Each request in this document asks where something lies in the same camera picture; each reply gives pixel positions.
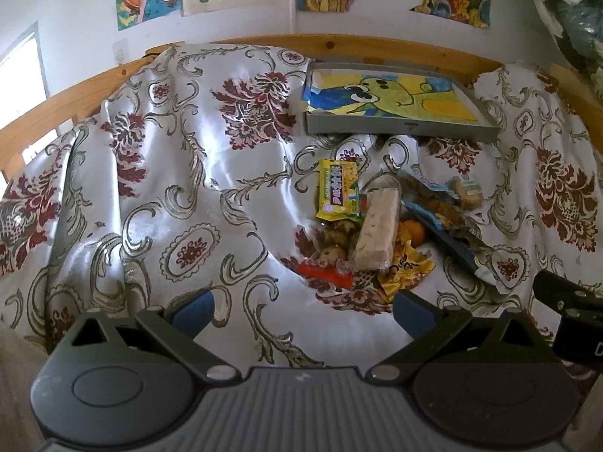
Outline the window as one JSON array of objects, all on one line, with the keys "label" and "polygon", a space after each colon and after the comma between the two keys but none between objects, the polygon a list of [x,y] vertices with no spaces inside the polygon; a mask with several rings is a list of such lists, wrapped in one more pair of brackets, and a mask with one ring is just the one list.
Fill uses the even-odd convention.
[{"label": "window", "polygon": [[37,23],[1,55],[0,72],[0,124],[5,128],[49,97]]}]

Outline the wooden bed frame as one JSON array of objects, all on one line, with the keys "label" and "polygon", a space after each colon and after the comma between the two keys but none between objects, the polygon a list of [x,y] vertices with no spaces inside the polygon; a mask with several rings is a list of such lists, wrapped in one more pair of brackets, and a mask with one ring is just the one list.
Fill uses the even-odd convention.
[{"label": "wooden bed frame", "polygon": [[[369,64],[412,63],[456,76],[469,84],[500,62],[463,51],[411,41],[353,35],[293,34],[236,38],[230,44],[276,46],[319,60],[343,59]],[[10,181],[24,168],[21,153],[71,119],[80,122],[98,112],[101,102],[154,61],[168,45],[155,46],[136,60],[120,64],[66,89],[28,111],[1,130],[1,177]],[[577,72],[553,63],[550,75],[585,124],[593,146],[602,149],[602,102]]]}]

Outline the floral white bed cover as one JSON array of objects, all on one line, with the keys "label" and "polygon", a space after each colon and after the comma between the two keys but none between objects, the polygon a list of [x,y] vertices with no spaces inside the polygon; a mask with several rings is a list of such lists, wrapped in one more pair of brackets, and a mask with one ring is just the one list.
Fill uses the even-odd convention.
[{"label": "floral white bed cover", "polygon": [[544,72],[507,64],[476,79],[501,129],[482,145],[309,136],[296,111],[308,66],[276,47],[168,49],[54,140],[1,201],[2,328],[46,354],[89,309],[128,316],[209,289],[217,309],[198,341],[241,368],[382,360],[408,336],[375,276],[342,289],[296,271],[329,241],[315,216],[323,160],[356,162],[362,187],[411,173],[481,186],[467,220],[495,284],[428,247],[435,269],[417,292],[431,303],[520,308],[552,340],[538,272],[601,294],[602,160]]}]

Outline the plastic bag of clothes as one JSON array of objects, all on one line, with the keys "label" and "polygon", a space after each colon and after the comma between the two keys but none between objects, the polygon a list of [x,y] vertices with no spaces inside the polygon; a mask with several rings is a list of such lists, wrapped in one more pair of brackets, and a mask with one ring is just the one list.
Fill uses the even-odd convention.
[{"label": "plastic bag of clothes", "polygon": [[602,0],[534,0],[537,13],[571,66],[602,95]]}]

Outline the red snack wrapper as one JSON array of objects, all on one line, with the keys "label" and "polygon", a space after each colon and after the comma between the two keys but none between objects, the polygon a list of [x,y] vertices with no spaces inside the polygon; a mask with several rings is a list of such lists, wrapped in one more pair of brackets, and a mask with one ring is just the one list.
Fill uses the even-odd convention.
[{"label": "red snack wrapper", "polygon": [[342,289],[352,289],[354,272],[344,262],[329,264],[324,260],[305,259],[297,268],[305,278],[319,279]]}]

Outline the yellow snack packet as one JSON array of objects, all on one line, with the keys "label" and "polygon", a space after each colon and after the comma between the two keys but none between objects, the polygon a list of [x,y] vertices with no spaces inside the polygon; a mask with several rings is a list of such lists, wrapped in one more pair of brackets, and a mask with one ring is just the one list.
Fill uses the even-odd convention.
[{"label": "yellow snack packet", "polygon": [[322,159],[316,217],[325,221],[360,216],[358,170],[355,161]]}]

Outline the round biscuit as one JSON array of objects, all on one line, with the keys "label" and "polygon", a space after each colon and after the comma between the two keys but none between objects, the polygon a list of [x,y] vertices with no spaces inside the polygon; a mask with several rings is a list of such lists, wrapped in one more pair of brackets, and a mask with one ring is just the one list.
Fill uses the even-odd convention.
[{"label": "round biscuit", "polygon": [[484,194],[482,194],[481,185],[466,174],[453,177],[449,182],[450,189],[458,197],[458,202],[464,210],[475,210],[484,203]]}]

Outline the light blue snack packet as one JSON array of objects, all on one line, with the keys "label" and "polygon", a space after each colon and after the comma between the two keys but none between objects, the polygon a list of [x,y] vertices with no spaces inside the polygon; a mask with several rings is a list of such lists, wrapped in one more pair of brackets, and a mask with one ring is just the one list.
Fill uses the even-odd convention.
[{"label": "light blue snack packet", "polygon": [[491,253],[491,247],[472,232],[473,220],[466,215],[468,210],[461,208],[458,197],[450,189],[450,181],[438,184],[416,171],[403,171],[399,174],[402,202],[438,239],[442,252],[477,279],[496,286],[495,274],[485,262],[485,255]]}]

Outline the white wall socket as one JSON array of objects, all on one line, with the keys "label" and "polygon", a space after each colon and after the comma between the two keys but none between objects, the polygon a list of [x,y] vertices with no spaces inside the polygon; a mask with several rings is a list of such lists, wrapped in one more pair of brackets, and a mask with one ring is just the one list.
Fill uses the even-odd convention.
[{"label": "white wall socket", "polygon": [[120,66],[129,61],[129,44],[127,39],[121,39],[112,44],[112,53],[115,63]]}]

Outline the grey tray with cartoon liner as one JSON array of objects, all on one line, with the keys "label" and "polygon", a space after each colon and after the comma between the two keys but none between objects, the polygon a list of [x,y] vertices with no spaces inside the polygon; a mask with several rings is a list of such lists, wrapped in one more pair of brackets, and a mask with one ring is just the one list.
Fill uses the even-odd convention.
[{"label": "grey tray with cartoon liner", "polygon": [[499,127],[453,76],[413,66],[314,63],[301,100],[311,135],[365,134],[491,144]]}]

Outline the clear nougat bar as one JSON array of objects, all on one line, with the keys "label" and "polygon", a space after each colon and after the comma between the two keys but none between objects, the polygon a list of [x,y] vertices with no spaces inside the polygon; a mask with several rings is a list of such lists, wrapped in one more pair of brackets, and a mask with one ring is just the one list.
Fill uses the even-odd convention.
[{"label": "clear nougat bar", "polygon": [[380,187],[368,193],[367,209],[352,258],[358,272],[383,272],[392,264],[400,204],[398,187]]}]

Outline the gold foil snack bag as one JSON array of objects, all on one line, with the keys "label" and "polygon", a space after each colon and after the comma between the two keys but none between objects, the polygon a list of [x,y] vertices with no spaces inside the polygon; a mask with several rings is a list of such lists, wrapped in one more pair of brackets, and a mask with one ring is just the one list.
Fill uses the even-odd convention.
[{"label": "gold foil snack bag", "polygon": [[398,292],[415,288],[434,269],[431,258],[415,249],[410,241],[396,243],[392,264],[377,275],[382,298],[392,303]]}]

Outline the small orange fruit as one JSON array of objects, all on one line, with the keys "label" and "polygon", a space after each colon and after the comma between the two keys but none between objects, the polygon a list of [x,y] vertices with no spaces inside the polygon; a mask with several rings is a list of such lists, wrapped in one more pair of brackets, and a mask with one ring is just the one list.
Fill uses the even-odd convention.
[{"label": "small orange fruit", "polygon": [[425,242],[426,233],[422,223],[414,219],[407,219],[402,222],[403,228],[410,236],[411,245],[418,248]]}]

